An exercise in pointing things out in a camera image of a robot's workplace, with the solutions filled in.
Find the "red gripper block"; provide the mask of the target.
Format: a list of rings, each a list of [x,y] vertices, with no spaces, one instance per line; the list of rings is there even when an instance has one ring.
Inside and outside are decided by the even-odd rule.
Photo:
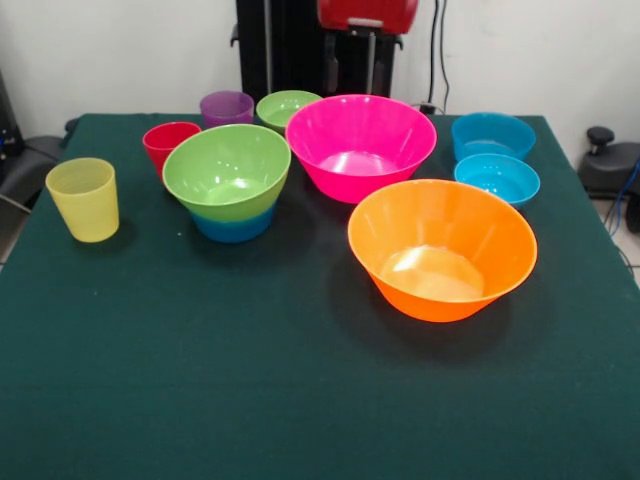
[[[418,9],[417,0],[318,0],[317,14],[321,26],[330,30],[373,29],[389,35],[406,34]],[[388,41],[376,37],[375,94],[390,94]],[[336,34],[328,31],[324,41],[324,89],[335,94],[339,83],[336,57]]]

